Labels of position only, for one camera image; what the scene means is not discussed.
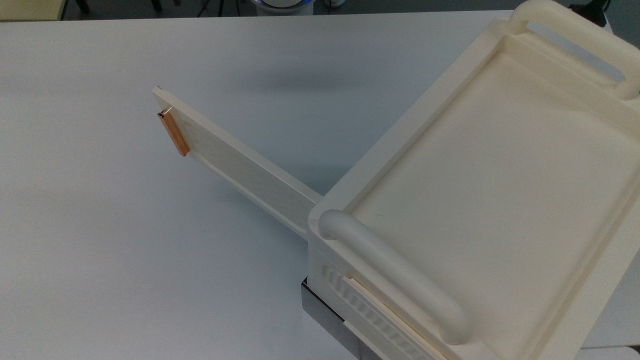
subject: rounded handle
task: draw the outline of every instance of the rounded handle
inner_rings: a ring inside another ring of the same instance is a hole
[[[631,100],[640,92],[640,50],[552,0],[528,0],[514,10],[506,24],[512,35],[521,34],[529,21],[554,30],[568,40],[614,65],[625,79],[614,95]]]
[[[446,343],[457,345],[471,338],[471,316],[465,308],[358,219],[327,210],[318,220],[318,230],[323,238],[347,245],[436,320]]]

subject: cream plastic tray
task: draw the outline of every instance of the cream plastic tray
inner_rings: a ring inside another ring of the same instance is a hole
[[[530,20],[625,79],[529,31]],[[493,21],[324,198],[154,92],[184,154],[310,242],[309,286],[382,358],[569,360],[640,248],[639,90],[640,51],[528,1]]]

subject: white tabletop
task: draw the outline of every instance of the white tabletop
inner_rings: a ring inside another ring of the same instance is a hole
[[[0,24],[0,358],[351,359],[306,243],[181,158],[151,88],[325,193],[508,13]]]

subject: chair leg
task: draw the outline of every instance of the chair leg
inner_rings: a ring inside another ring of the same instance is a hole
[[[162,12],[162,4],[160,0],[151,0],[151,3],[154,5],[154,10],[157,12]]]
[[[78,7],[83,14],[88,14],[91,12],[91,10],[89,9],[89,4],[86,3],[86,0],[76,0],[76,4],[78,4]]]

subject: gray floor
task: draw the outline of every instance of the gray floor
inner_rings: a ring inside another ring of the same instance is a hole
[[[196,17],[203,0],[182,0],[181,6],[175,6],[172,0],[161,0],[163,11],[154,11],[150,0],[87,0],[92,10],[82,15],[75,0],[68,0],[64,20],[99,19],[153,19],[158,17]],[[398,13],[398,12],[448,12],[467,10],[505,10],[514,9],[523,0],[346,0],[330,14],[352,13]],[[587,0],[558,0],[569,4],[587,3]],[[203,17],[218,15],[220,0],[211,0]],[[250,0],[226,0],[223,16],[255,16],[255,6]],[[323,0],[314,4],[314,13],[327,14]],[[640,47],[640,0],[612,0],[607,17],[615,34]]]

